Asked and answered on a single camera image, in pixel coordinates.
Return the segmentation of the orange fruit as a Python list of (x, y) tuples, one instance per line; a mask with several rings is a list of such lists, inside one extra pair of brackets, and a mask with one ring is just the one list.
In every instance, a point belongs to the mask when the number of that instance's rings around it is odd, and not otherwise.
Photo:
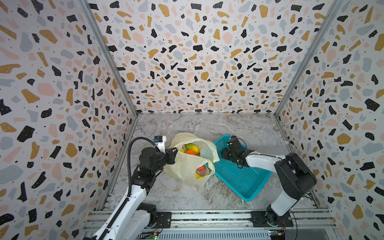
[(186, 154), (196, 156), (197, 154), (193, 150), (187, 150)]

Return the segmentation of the yellow green mango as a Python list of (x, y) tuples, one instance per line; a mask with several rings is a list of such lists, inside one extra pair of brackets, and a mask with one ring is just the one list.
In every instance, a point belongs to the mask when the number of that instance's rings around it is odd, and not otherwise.
[(200, 153), (200, 149), (198, 146), (192, 144), (192, 143), (189, 143), (189, 144), (185, 144), (185, 148), (189, 151), (193, 151), (195, 152), (196, 154), (199, 154)]

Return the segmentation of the red fruit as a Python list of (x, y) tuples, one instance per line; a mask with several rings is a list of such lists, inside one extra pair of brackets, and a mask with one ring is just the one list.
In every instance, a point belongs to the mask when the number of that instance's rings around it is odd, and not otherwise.
[(200, 170), (203, 170), (203, 169), (207, 169), (207, 167), (205, 165), (197, 168), (197, 172), (200, 174)]

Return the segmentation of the peach fruit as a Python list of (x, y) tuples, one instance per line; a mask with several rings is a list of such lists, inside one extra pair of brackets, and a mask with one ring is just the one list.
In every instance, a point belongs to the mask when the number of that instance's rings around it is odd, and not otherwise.
[(200, 175), (201, 176), (206, 176), (207, 174), (209, 174), (209, 170), (208, 169), (200, 170)]

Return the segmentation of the yellow banana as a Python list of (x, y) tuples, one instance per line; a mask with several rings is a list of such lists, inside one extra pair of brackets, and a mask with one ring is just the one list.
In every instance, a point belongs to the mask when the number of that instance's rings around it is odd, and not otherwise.
[(197, 179), (202, 178), (202, 176), (200, 176), (197, 172), (195, 172), (195, 176), (196, 176)]

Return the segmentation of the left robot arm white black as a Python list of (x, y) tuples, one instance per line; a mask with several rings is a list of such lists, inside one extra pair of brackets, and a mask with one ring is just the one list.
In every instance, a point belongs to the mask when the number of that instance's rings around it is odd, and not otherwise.
[(159, 150), (158, 147), (144, 148), (139, 156), (140, 166), (131, 177), (131, 184), (117, 208), (105, 224), (85, 240), (135, 240), (145, 228), (158, 228), (155, 205), (144, 200), (153, 187), (157, 175), (166, 165), (173, 165), (177, 148)]

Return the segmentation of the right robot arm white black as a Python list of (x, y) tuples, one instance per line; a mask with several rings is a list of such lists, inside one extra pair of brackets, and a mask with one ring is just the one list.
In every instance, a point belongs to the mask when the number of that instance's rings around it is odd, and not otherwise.
[(283, 190), (267, 207), (265, 215), (257, 217), (256, 223), (278, 227), (291, 208), (317, 184), (315, 175), (297, 154), (273, 156), (246, 150), (236, 136), (227, 141), (222, 158), (236, 164), (239, 169), (257, 168), (276, 173), (279, 177)]

